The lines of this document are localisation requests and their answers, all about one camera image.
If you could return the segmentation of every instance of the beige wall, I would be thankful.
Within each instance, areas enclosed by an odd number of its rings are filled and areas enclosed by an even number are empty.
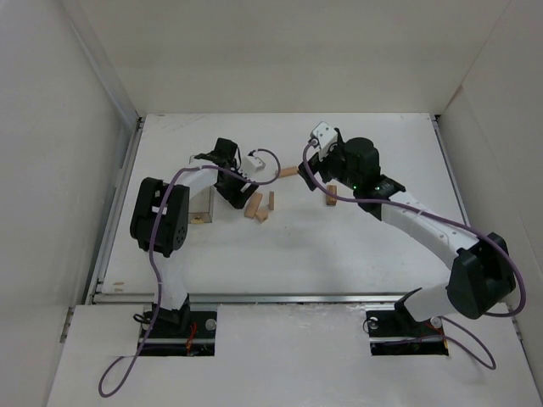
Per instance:
[[[442,113],[510,0],[79,2],[138,113]]]
[[[513,0],[440,120],[470,221],[502,234],[523,272],[518,317],[543,391],[543,2]]]
[[[55,0],[0,0],[0,394],[44,403],[120,122]]]

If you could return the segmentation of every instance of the wooden block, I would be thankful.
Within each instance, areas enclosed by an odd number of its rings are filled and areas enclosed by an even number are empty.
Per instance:
[[[285,176],[296,176],[298,175],[298,167],[288,167],[283,168],[279,173],[279,178],[284,178]]]
[[[245,210],[246,218],[251,218],[251,219],[255,218],[255,214],[256,214],[256,211],[258,210],[261,200],[262,200],[262,194],[260,192],[253,192],[253,195],[251,195],[251,198],[249,199],[249,204],[247,205],[247,209]]]
[[[268,195],[268,208],[269,210],[275,209],[275,193],[273,191],[270,191],[270,195]]]
[[[338,186],[337,185],[327,185],[326,189],[327,189],[328,192],[334,193],[336,195],[338,194]],[[337,202],[338,202],[338,200],[336,198],[329,197],[328,195],[326,196],[326,205],[328,205],[328,206],[336,206]]]
[[[268,219],[268,211],[265,209],[258,209],[256,211],[255,217],[258,219],[260,223],[264,222],[264,220]]]

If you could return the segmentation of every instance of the rectangular wooden block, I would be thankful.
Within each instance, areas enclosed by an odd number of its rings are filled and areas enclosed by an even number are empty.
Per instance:
[[[269,215],[269,214],[268,214],[268,211],[267,211],[267,210],[265,210],[265,209],[258,209],[258,210],[256,211],[255,217],[256,217],[256,219],[257,219],[260,223],[262,223],[262,222],[264,222],[264,220],[268,219],[268,215]]]
[[[253,195],[251,195],[251,198],[249,199],[249,204],[247,205],[247,208],[245,209],[246,218],[251,218],[251,219],[255,218],[255,214],[256,214],[256,211],[258,210],[261,200],[262,200],[262,194],[260,192],[253,192]]]
[[[268,195],[268,209],[275,209],[275,193],[273,191],[270,191],[270,194]]]
[[[288,167],[283,168],[279,173],[279,178],[284,178],[285,176],[296,176],[298,175],[298,167]]]
[[[338,186],[337,185],[327,185],[326,189],[328,190],[328,192],[334,193],[336,195],[338,194]],[[328,205],[328,206],[336,206],[337,202],[338,202],[338,200],[336,198],[329,197],[328,195],[326,196],[326,205]]]

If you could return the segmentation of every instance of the white table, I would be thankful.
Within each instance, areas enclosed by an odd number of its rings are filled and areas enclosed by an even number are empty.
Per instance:
[[[322,120],[339,127],[345,139],[373,140],[384,174],[436,212],[462,218],[428,114],[151,114],[102,293],[154,291],[147,255],[129,234],[143,178],[169,181],[191,155],[212,150],[217,137],[238,143],[243,153],[269,148],[283,166],[298,165],[310,131]],[[268,163],[264,180],[274,163],[262,158]],[[181,260],[162,262],[162,270],[181,268],[190,293],[402,293],[448,280],[448,270],[426,248],[357,205],[327,207],[322,193],[310,192],[299,176],[259,190],[276,193],[276,210],[266,223],[244,218],[217,193],[213,223],[191,225]],[[339,193],[351,196],[342,186]]]
[[[220,307],[216,356],[141,358],[125,386],[101,399],[104,369],[136,348],[140,310],[76,308],[48,407],[541,406],[510,320],[452,316],[494,353],[498,369],[487,371],[454,345],[449,357],[371,356],[364,312],[345,304]],[[445,331],[484,357],[456,328]],[[106,391],[127,363],[110,372]]]

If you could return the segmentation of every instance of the table surface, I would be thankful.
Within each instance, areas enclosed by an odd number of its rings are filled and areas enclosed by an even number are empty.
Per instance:
[[[429,208],[461,220],[445,161],[428,114],[151,114],[147,116],[126,193],[103,293],[152,293],[147,255],[129,225],[141,180],[169,181],[217,137],[275,151],[283,167],[298,165],[310,131],[320,122],[339,127],[345,139],[366,137],[379,149],[384,174],[404,184]],[[260,180],[269,179],[274,163]],[[357,205],[327,207],[301,177],[278,180],[276,210],[259,224],[244,218],[216,193],[211,224],[190,225],[176,261],[190,293],[401,293],[448,280],[448,270],[426,248],[375,220]],[[339,186],[339,194],[350,196]]]
[[[496,371],[457,346],[450,356],[371,356],[361,306],[229,305],[219,307],[214,357],[144,357],[111,399],[98,380],[119,355],[133,354],[141,305],[78,306],[48,407],[160,406],[541,406],[509,319],[451,318],[490,348]],[[504,312],[499,305],[494,311]],[[445,332],[482,350],[445,323]],[[110,391],[129,360],[105,382]]]

